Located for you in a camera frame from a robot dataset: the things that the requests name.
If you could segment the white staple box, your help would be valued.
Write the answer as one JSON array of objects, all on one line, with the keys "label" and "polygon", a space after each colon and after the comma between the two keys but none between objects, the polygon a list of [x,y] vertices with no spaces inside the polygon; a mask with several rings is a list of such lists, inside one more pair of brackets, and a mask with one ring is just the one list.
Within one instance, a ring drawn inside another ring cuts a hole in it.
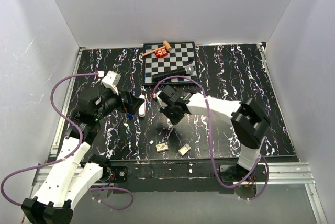
[{"label": "white staple box", "polygon": [[168,146],[167,142],[156,144],[155,147],[156,147],[157,153],[164,152],[164,151],[167,151],[169,149],[169,146]]}]

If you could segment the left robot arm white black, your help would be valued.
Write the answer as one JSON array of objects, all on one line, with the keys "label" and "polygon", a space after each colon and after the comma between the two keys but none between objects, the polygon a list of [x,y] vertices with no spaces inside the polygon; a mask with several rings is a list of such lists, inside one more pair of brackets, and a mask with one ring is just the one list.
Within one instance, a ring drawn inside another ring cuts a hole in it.
[{"label": "left robot arm white black", "polygon": [[22,210],[30,223],[70,223],[75,207],[91,186],[106,182],[111,177],[108,160],[94,156],[79,172],[82,158],[90,150],[101,125],[100,120],[117,110],[135,114],[144,97],[135,97],[128,91],[104,88],[92,95],[83,93],[74,113],[73,124],[65,133],[57,159],[41,187],[32,198],[25,198]]}]

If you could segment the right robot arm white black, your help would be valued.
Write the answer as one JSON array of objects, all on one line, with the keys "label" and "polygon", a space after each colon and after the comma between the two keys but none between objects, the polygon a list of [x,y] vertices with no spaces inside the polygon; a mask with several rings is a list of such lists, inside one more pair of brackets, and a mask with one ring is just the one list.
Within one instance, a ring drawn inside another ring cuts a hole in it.
[{"label": "right robot arm white black", "polygon": [[160,104],[160,112],[173,125],[178,124],[185,114],[207,116],[230,124],[241,144],[236,165],[237,176],[243,181],[255,176],[254,165],[271,124],[269,117],[255,100],[221,100],[204,97],[203,94],[194,91],[177,91],[169,85],[156,92],[153,98]]}]

